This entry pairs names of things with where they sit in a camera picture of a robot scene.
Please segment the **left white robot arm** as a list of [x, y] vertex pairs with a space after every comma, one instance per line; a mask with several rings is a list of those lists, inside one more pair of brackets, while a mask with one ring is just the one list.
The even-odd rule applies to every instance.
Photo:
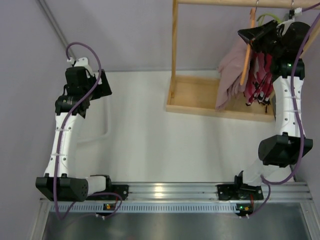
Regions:
[[55, 135], [48, 165], [36, 188], [50, 201], [83, 202], [88, 196], [106, 191], [111, 186], [108, 175], [77, 178], [76, 149], [80, 130], [90, 102], [112, 94], [105, 71], [97, 77], [83, 67], [65, 71], [63, 94], [55, 101]]

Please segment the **orange clothes hanger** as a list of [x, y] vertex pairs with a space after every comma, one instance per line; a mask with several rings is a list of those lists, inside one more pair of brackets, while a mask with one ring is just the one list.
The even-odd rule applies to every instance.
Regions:
[[[250, 10], [250, 28], [251, 29], [255, 27], [255, 19], [256, 19], [256, 9], [252, 8]], [[243, 71], [242, 71], [242, 75], [241, 75], [241, 78], [240, 78], [240, 85], [241, 86], [244, 85], [246, 72], [247, 72], [248, 65], [249, 65], [250, 55], [251, 55], [251, 47], [250, 47], [249, 44], [247, 44], [246, 53], [245, 53], [245, 59], [244, 59], [244, 65], [243, 65]]]

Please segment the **pink trousers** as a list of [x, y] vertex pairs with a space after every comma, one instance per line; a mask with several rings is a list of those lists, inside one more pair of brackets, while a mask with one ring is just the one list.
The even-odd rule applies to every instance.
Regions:
[[220, 80], [215, 103], [217, 110], [225, 109], [232, 98], [245, 91], [248, 71], [245, 72], [243, 84], [241, 84], [241, 77], [244, 72], [246, 53], [247, 45], [238, 37], [229, 52], [219, 63]]

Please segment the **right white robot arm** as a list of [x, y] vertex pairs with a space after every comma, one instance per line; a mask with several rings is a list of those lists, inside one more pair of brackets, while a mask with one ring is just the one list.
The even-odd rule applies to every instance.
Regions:
[[258, 147], [258, 159], [234, 177], [230, 197], [262, 200], [266, 177], [289, 165], [298, 167], [313, 147], [302, 125], [301, 94], [305, 64], [300, 58], [311, 27], [299, 21], [269, 21], [259, 27], [241, 29], [238, 35], [256, 53], [272, 57], [270, 72], [275, 92], [275, 132]]

